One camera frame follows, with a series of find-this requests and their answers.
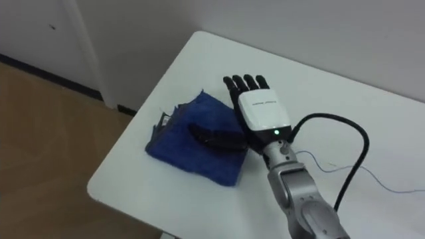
baseboard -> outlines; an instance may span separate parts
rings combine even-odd
[[[21,62],[19,60],[15,60],[3,54],[0,54],[0,62],[4,64],[8,64],[9,66],[18,68],[19,70],[23,70],[28,72],[29,74],[33,74],[42,79],[48,80],[49,82],[61,85],[68,89],[74,90],[91,98],[103,101],[102,95],[98,90],[93,90],[87,86],[83,86],[79,83],[75,83],[71,80],[65,79],[61,76],[57,76],[45,70],[41,70],[37,67],[31,66],[27,63]]]
[[[135,116],[137,113],[137,111],[127,108],[125,106],[122,106],[120,104],[118,105],[118,111],[121,113],[127,114],[129,116]]]

black finger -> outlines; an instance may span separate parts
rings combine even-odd
[[[236,88],[236,86],[235,86],[235,85],[234,85],[234,83],[233,83],[232,78],[230,78],[230,77],[228,77],[228,76],[225,76],[225,77],[223,78],[223,82],[226,84],[227,89],[228,89],[229,91],[231,91],[231,90],[233,90],[234,88]]]
[[[251,75],[244,75],[244,80],[246,82],[246,84],[248,85],[250,90],[257,90],[258,86],[257,83],[255,83],[255,80],[253,79],[253,77]]]
[[[270,89],[270,87],[267,85],[266,79],[264,79],[263,76],[257,76],[255,79],[257,80],[261,89]]]
[[[250,90],[250,89],[248,89],[248,87],[246,87],[245,82],[243,81],[243,79],[240,76],[234,75],[232,77],[232,79],[233,79],[234,83],[236,83],[236,86],[238,86],[240,93],[247,92],[247,91]]]
[[[232,78],[225,76],[223,82],[226,84],[228,91],[230,92],[230,98],[233,104],[238,103],[238,97],[240,95],[239,89],[234,85]]]

thin wire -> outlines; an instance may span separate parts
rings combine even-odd
[[[307,150],[301,150],[301,151],[296,152],[296,155],[299,154],[299,153],[307,153],[308,155],[310,155],[311,158],[313,158],[313,160],[315,161],[317,167],[319,167],[319,169],[324,173],[334,173],[336,171],[340,171],[340,170],[343,170],[343,169],[350,169],[350,168],[353,167],[353,166],[344,166],[344,167],[339,167],[339,168],[332,169],[332,170],[327,170],[327,169],[324,169],[320,166],[319,162],[317,161],[316,157],[314,156],[314,154],[312,152],[307,151]],[[397,193],[397,194],[425,193],[425,189],[413,189],[413,190],[407,190],[407,191],[396,191],[396,190],[390,189],[387,186],[385,186],[381,182],[381,180],[377,176],[375,176],[375,174],[372,173],[372,171],[370,171],[369,169],[367,169],[364,166],[360,166],[360,168],[365,170],[366,172],[368,172],[381,187],[383,187],[384,189],[386,189],[387,191],[389,191],[391,193]]]

gray metal arm segment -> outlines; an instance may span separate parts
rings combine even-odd
[[[320,195],[314,180],[287,143],[273,142],[264,153],[270,158],[268,180],[286,214],[293,239],[350,239],[337,213]]]

white door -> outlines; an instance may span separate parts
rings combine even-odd
[[[1,0],[0,54],[99,90],[62,1]]]

